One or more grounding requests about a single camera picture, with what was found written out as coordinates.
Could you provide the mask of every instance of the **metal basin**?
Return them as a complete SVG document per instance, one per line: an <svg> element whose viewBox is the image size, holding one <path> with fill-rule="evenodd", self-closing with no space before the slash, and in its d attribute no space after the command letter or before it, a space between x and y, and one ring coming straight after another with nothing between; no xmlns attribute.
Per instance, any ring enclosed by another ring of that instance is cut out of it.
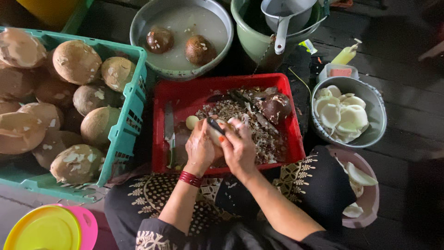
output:
<svg viewBox="0 0 444 250"><path fill-rule="evenodd" d="M228 50L231 47L231 43L233 41L234 29L233 23L231 22L231 17L228 12L216 1L214 0L152 0L143 6L135 15L133 22L131 23L130 28L130 41L131 45L140 46L146 43L147 36L147 26L150 24L147 23L152 17L154 17L157 13L168 9L168 8L176 8L178 6L200 6L212 11L216 14L224 23L227 34L228 34L228 42L225 45L225 48L220 52L220 54L208 64L192 70L167 70L156 67L150 61L147 60L147 65L154 70L157 74L159 74L162 78L173 81L189 81L198 76L201 76L218 65L222 59L227 55Z"/></svg>
<svg viewBox="0 0 444 250"><path fill-rule="evenodd" d="M337 86L342 93L354 93L366 103L365 111L369 120L369 127L361 134L361 136L347 144L336 141L329 136L328 133L325 132L325 130L321 127L314 114L314 95L319 89L326 88L330 85ZM385 113L384 101L382 100L382 96L379 91L367 83L350 77L327 78L314 87L310 103L311 124L316 134L318 134L318 136L325 141L347 148L366 148L377 143L384 135L385 127L387 126L387 114Z"/></svg>

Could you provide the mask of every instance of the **pink plastic bowl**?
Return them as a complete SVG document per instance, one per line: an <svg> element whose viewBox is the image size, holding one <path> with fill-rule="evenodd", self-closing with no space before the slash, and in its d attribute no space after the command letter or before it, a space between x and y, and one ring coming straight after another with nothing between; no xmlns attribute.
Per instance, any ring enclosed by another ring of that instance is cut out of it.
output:
<svg viewBox="0 0 444 250"><path fill-rule="evenodd" d="M334 157L336 154L340 161L353 163L357 168L376 180L372 168L359 154L333 145L328 145L327 149L330 151L331 156ZM379 209L379 185L365 186L364 193L358 198L356 203L362 207L364 213L358 218L349 218L343 215L343 226L348 228L361 228L370 225L376 220Z"/></svg>
<svg viewBox="0 0 444 250"><path fill-rule="evenodd" d="M97 240L99 229L97 227L97 220L94 215L86 208L81 206L64 206L62 204L50 204L61 206L71 211L77 218L80 224L82 233L82 241L79 250L92 250Z"/></svg>

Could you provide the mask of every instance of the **bracelet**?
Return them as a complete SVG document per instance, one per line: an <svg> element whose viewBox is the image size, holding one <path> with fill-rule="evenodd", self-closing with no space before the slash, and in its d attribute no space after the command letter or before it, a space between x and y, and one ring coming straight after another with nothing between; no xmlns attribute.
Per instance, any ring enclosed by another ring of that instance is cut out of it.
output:
<svg viewBox="0 0 444 250"><path fill-rule="evenodd" d="M202 183L202 178L185 171L182 171L182 173L180 173L179 180L184 181L195 187L200 187L200 184Z"/></svg>

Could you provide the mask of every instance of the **hand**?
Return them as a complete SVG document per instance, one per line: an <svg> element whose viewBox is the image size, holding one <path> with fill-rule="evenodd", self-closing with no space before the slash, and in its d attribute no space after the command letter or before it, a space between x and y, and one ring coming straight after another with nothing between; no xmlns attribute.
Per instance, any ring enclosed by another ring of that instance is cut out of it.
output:
<svg viewBox="0 0 444 250"><path fill-rule="evenodd" d="M237 128L240 138L230 130L225 129L225 137L219 138L225 156L225 162L232 174L242 183L259 171L256 169L256 145L251 139L251 132L240 120L231 118L229 123Z"/></svg>
<svg viewBox="0 0 444 250"><path fill-rule="evenodd" d="M188 162L183 170L199 177L203 176L215 159L223 155L222 150L214 146L207 135L207 129L208 123L206 119L198 121L185 144Z"/></svg>

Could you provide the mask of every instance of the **woman's left hand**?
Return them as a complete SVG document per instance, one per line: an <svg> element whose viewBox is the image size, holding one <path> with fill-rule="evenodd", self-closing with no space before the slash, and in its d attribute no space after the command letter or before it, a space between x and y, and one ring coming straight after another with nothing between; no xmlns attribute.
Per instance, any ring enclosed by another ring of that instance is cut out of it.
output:
<svg viewBox="0 0 444 250"><path fill-rule="evenodd" d="M188 162L183 170L199 177L203 176L215 159L223 155L222 149L214 146L207 135L207 129L206 119L198 121L185 145Z"/></svg>

